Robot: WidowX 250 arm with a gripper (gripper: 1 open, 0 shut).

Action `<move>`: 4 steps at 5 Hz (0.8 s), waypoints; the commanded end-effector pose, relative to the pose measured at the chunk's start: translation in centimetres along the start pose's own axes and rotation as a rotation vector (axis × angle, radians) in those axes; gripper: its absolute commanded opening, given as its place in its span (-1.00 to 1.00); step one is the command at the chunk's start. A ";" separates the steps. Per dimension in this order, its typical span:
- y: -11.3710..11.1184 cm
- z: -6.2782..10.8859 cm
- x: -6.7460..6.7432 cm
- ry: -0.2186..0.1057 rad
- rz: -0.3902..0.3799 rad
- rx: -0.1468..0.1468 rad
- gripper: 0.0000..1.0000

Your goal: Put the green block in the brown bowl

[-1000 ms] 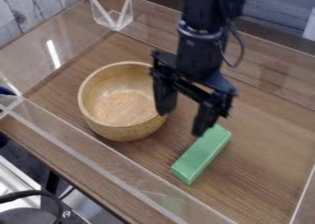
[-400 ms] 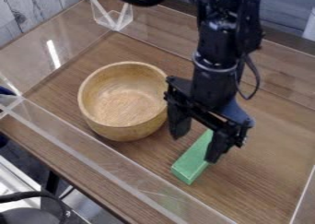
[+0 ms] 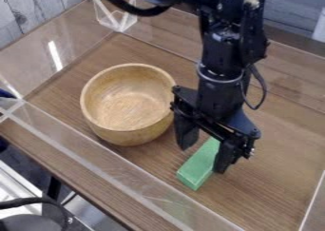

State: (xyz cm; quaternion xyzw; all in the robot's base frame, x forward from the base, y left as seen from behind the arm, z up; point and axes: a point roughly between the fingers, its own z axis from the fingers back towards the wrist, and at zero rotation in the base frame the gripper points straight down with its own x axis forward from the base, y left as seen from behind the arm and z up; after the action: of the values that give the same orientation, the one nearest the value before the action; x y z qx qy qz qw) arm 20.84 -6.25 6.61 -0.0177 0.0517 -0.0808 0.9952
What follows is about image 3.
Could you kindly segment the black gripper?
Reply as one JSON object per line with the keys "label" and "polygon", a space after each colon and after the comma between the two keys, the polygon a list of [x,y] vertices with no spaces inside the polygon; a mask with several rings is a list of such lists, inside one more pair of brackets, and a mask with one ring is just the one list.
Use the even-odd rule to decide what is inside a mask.
{"label": "black gripper", "polygon": [[244,105],[256,110],[246,99],[250,74],[240,73],[233,78],[199,75],[198,88],[174,86],[175,140],[182,150],[198,141],[203,130],[219,142],[213,171],[223,174],[238,158],[249,158],[261,131],[244,112]]}

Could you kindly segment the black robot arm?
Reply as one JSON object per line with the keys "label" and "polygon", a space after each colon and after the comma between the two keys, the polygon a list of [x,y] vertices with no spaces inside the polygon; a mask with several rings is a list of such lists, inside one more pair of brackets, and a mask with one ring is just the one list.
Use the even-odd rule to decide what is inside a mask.
{"label": "black robot arm", "polygon": [[198,88],[173,88],[177,143],[191,147],[201,131],[218,141],[213,171],[223,173],[240,158],[249,158],[262,133],[244,109],[250,103],[252,79],[264,80],[256,63],[266,57],[265,0],[146,0],[166,8],[177,3],[198,12],[202,57],[197,67]]}

